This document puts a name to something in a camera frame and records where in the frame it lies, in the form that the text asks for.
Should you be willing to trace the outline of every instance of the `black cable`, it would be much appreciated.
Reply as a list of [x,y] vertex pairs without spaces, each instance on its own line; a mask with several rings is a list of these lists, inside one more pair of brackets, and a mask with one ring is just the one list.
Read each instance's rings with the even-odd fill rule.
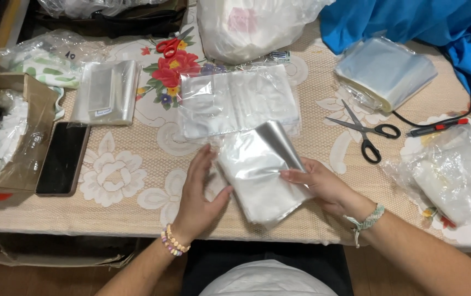
[[[443,55],[444,57],[446,57],[446,59],[448,61],[451,62],[451,58],[449,57],[449,55],[443,51],[442,49],[440,48],[437,48]],[[464,113],[463,115],[460,115],[460,116],[456,116],[454,118],[448,118],[448,119],[444,119],[444,120],[441,120],[441,121],[438,121],[438,122],[435,122],[435,123],[431,123],[431,124],[416,124],[416,123],[413,123],[413,122],[410,122],[409,120],[405,119],[402,115],[398,114],[396,111],[393,111],[393,114],[400,120],[402,120],[403,122],[407,123],[408,125],[411,125],[411,126],[414,126],[414,127],[432,127],[432,126],[435,126],[435,125],[438,125],[438,124],[443,124],[443,123],[446,123],[446,122],[452,122],[452,121],[455,121],[455,120],[459,120],[461,118],[464,118],[466,116],[468,116],[469,114],[471,114],[471,77],[468,77],[466,75],[466,73],[463,73],[463,75],[466,77],[466,81],[468,82],[468,87],[469,87],[469,98],[470,98],[470,104],[469,104],[469,109],[466,113]]]

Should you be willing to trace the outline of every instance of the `large white bag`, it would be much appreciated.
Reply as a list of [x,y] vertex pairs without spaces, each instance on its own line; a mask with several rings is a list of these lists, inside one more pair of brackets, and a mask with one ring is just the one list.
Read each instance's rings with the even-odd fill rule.
[[292,44],[335,0],[199,0],[199,32],[210,59],[240,64]]

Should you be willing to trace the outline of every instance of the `bracelet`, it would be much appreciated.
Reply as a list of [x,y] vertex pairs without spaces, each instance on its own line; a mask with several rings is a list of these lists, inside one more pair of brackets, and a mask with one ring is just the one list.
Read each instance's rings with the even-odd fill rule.
[[355,218],[347,217],[346,215],[343,215],[345,219],[351,221],[352,223],[356,225],[356,228],[351,228],[352,231],[354,231],[354,240],[356,242],[356,248],[360,247],[360,244],[358,243],[358,237],[360,236],[360,231],[374,225],[376,221],[378,221],[378,219],[382,217],[384,212],[385,212],[385,207],[382,204],[377,203],[376,209],[365,219],[363,223],[358,222]]
[[173,237],[171,233],[171,224],[166,225],[166,228],[162,230],[160,238],[162,239],[164,246],[168,248],[168,251],[170,251],[173,256],[181,256],[191,248],[191,246],[181,246]]

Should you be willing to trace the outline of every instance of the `person's left hand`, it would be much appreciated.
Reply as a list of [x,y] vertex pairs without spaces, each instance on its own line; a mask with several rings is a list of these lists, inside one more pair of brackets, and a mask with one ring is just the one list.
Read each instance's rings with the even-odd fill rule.
[[207,144],[199,150],[188,168],[179,212],[171,228],[173,237],[183,246],[189,246],[212,224],[233,191],[232,186],[226,186],[212,202],[204,197],[205,178],[215,157],[216,153]]

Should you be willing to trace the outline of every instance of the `hand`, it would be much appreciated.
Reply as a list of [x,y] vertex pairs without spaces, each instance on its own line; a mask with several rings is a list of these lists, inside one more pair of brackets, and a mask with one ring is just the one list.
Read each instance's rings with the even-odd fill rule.
[[281,171],[281,177],[308,185],[317,196],[314,200],[324,211],[364,220],[376,208],[376,204],[352,190],[321,162],[310,158],[301,158],[301,162],[307,173],[291,169]]
[[212,224],[233,191],[232,186],[225,187],[212,202],[204,197],[205,178],[216,155],[207,144],[199,150],[188,168],[179,212],[172,225],[173,237],[183,246],[189,246]]

